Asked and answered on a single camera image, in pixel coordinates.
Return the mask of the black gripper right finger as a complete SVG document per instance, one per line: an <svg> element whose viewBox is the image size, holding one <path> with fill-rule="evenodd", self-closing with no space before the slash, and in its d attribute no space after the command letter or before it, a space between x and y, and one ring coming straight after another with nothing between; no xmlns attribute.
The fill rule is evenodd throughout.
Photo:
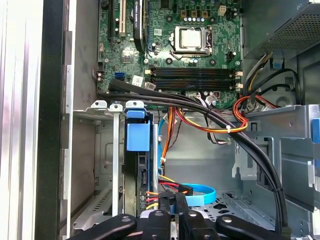
<svg viewBox="0 0 320 240"><path fill-rule="evenodd" d="M190 210L184 194L175 195L175 210L179 216L180 240L284 240L285 237L271 230L245 221L234 215L222 215L209 225L199 211Z"/></svg>

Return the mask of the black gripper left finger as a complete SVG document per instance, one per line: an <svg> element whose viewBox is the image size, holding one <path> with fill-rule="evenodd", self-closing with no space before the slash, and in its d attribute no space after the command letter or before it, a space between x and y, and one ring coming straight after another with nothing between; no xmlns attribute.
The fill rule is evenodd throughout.
<svg viewBox="0 0 320 240"><path fill-rule="evenodd" d="M70 239L169 240L174 198L175 195L171 191L161 192L158 209L145 210L138 218L129 214L119 214L77 233Z"/></svg>

